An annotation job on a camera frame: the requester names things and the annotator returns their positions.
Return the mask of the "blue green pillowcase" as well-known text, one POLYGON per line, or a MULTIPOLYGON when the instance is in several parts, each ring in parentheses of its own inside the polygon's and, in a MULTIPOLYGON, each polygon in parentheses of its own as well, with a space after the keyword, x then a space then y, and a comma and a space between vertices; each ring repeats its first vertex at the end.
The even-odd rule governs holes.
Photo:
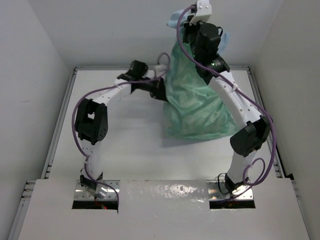
POLYGON ((216 140, 237 132, 228 108, 198 75, 196 66, 175 42, 164 80, 164 133, 168 138, 216 140))

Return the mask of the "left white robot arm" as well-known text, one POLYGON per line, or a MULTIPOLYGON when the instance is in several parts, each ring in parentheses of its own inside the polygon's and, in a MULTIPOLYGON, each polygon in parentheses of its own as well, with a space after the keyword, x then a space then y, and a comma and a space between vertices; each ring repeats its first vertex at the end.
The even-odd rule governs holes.
POLYGON ((98 90, 96 98, 88 95, 79 100, 72 114, 72 134, 85 161, 80 175, 80 183, 91 194, 103 198, 114 188, 103 180, 100 168, 101 142, 109 129, 108 111, 135 90, 150 93, 152 98, 166 101, 164 77, 168 67, 157 64, 154 76, 147 77, 148 66, 134 60, 129 70, 120 74, 113 85, 98 90))

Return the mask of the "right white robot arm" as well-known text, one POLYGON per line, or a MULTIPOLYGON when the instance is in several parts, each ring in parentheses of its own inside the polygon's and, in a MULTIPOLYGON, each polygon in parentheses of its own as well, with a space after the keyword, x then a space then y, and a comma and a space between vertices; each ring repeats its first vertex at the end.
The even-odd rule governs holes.
POLYGON ((262 147, 270 133, 270 121, 238 93, 230 67, 218 54, 223 30, 211 23, 199 21, 183 24, 182 41, 189 44, 192 58, 198 63, 196 71, 229 110, 237 132, 230 138, 233 156, 224 177, 224 186, 229 194, 249 180, 245 169, 251 165, 256 152, 262 147))

